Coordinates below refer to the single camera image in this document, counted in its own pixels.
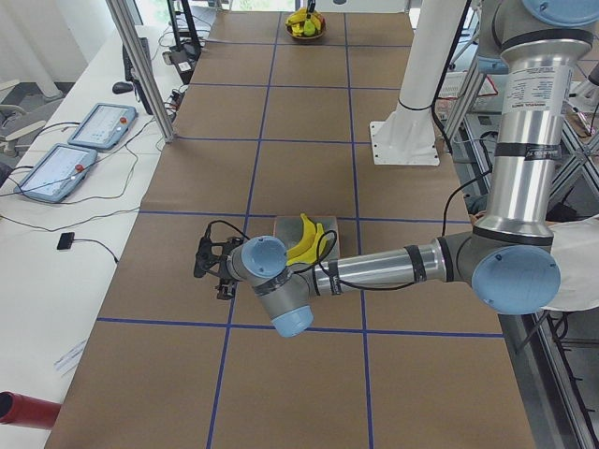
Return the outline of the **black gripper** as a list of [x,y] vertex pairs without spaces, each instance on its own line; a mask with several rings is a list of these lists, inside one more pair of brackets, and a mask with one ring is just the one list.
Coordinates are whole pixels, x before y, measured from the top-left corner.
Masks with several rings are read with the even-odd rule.
[[231,256],[222,253],[219,256],[217,277],[218,285],[215,287],[218,299],[233,299],[240,279],[235,276],[235,271],[230,267]]

